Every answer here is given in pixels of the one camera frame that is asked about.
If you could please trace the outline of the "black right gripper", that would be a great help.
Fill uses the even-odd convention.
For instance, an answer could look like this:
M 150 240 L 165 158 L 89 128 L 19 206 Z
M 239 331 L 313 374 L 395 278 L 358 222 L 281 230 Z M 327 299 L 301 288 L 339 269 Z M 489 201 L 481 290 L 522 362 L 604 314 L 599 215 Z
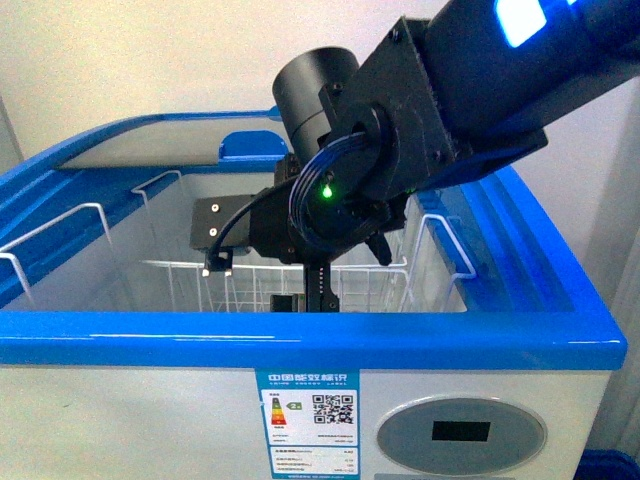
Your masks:
M 304 266 L 306 312 L 337 313 L 340 302 L 331 290 L 331 263 L 364 243 L 380 265 L 389 265 L 392 253 L 385 234 L 404 227 L 409 195 L 388 201 L 359 195 L 327 199 L 317 188 L 304 207 L 305 225 L 298 231 L 289 215 L 290 193 L 287 187 L 252 210 L 249 245 L 263 258 Z

